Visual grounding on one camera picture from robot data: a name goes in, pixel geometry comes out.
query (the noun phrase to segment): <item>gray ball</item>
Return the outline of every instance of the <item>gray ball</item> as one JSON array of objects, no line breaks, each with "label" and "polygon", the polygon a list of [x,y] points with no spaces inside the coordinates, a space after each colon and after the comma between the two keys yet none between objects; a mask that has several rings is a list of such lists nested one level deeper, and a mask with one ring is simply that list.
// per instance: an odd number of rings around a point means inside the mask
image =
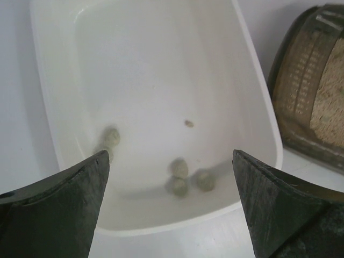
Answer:
[{"label": "gray ball", "polygon": [[172,191],[175,196],[185,197],[188,193],[188,185],[185,180],[180,178],[173,179],[172,182]]},{"label": "gray ball", "polygon": [[117,146],[120,142],[120,135],[116,128],[111,127],[105,131],[104,134],[104,145],[109,147]]},{"label": "gray ball", "polygon": [[197,186],[204,192],[208,192],[215,187],[215,177],[207,171],[202,171],[197,175]]},{"label": "gray ball", "polygon": [[175,177],[186,179],[189,174],[188,164],[185,160],[178,159],[173,162],[172,165],[172,174]]}]

